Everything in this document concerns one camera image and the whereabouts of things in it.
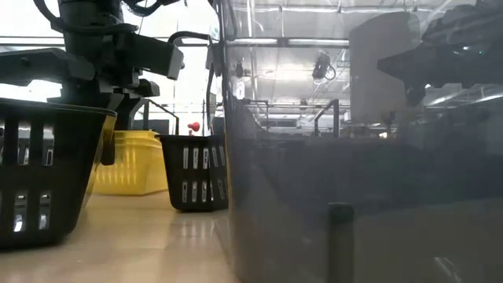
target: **black mechanical arm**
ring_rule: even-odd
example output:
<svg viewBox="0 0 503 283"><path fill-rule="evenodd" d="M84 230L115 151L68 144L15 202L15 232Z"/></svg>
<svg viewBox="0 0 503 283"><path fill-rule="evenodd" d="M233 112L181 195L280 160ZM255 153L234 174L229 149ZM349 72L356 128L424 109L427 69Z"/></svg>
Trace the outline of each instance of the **black mechanical arm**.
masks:
<svg viewBox="0 0 503 283"><path fill-rule="evenodd" d="M0 53L0 83L27 86L33 79L61 83L61 97L71 105L118 112L117 130L128 130L133 111L145 97L160 95L159 87L140 79L143 71L176 80L183 53L172 42L139 35L123 22L122 2L137 16L147 17L178 0L58 0L54 16L45 0L33 0L53 30L64 35L65 51L57 48Z"/></svg>

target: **container wall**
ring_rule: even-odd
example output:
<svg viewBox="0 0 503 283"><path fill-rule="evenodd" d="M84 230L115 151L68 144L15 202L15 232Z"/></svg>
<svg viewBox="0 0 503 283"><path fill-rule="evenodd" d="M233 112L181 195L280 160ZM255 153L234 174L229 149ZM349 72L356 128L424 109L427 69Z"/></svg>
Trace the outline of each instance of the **container wall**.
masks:
<svg viewBox="0 0 503 283"><path fill-rule="evenodd" d="M243 282L501 281L499 2L217 10Z"/></svg>

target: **yellow plastic bin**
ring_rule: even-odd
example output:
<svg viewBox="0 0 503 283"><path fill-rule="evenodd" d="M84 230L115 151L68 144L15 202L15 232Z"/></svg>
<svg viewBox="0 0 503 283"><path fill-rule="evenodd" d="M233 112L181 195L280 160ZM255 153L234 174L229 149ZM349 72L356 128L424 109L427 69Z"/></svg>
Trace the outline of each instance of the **yellow plastic bin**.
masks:
<svg viewBox="0 0 503 283"><path fill-rule="evenodd" d="M163 150L150 130L117 130L116 162L97 169L93 193L145 195L167 190Z"/></svg>

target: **fluorescent light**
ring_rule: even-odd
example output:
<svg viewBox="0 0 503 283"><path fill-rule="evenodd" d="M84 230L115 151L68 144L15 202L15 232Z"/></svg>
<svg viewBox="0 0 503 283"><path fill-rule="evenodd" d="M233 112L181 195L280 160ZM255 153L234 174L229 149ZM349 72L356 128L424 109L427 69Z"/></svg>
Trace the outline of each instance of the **fluorescent light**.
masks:
<svg viewBox="0 0 503 283"><path fill-rule="evenodd" d="M475 102L489 101L489 100L493 100L493 99L501 98L501 97L503 97L503 94L496 94L496 95L491 95L488 97L480 98L479 100L477 100Z"/></svg>
<svg viewBox="0 0 503 283"><path fill-rule="evenodd" d="M432 101L430 104L428 105L437 105L439 103L442 103L444 101L446 101L447 99L449 99L448 97L441 97L441 98L437 98L435 99L434 101Z"/></svg>
<svg viewBox="0 0 503 283"><path fill-rule="evenodd" d="M39 37L39 38L27 38L27 37L4 37L0 38L0 44L10 44L10 45L63 45L64 40L62 37Z"/></svg>
<svg viewBox="0 0 503 283"><path fill-rule="evenodd" d="M349 46L346 39L290 39L292 45Z"/></svg>
<svg viewBox="0 0 503 283"><path fill-rule="evenodd" d="M232 42L229 42L230 45L233 44L277 44L276 39L236 39Z"/></svg>
<svg viewBox="0 0 503 283"><path fill-rule="evenodd" d="M260 75L262 79L273 79L277 81L312 81L312 71L283 71L269 70Z"/></svg>
<svg viewBox="0 0 503 283"><path fill-rule="evenodd" d="M207 40L204 39L182 39L184 44L208 44Z"/></svg>

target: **basket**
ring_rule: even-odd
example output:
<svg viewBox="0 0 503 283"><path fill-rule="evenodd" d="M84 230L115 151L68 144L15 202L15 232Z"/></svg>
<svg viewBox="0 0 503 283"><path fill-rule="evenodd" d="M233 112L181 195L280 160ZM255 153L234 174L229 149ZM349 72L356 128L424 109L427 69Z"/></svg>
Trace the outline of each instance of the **basket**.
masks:
<svg viewBox="0 0 503 283"><path fill-rule="evenodd" d="M93 193L145 195L167 189L163 150L150 130L117 130L116 162L97 170Z"/></svg>
<svg viewBox="0 0 503 283"><path fill-rule="evenodd" d="M179 211L208 212L228 207L226 154L221 137L159 135L170 186Z"/></svg>
<svg viewBox="0 0 503 283"><path fill-rule="evenodd" d="M0 247L73 231L115 121L103 109L0 99Z"/></svg>

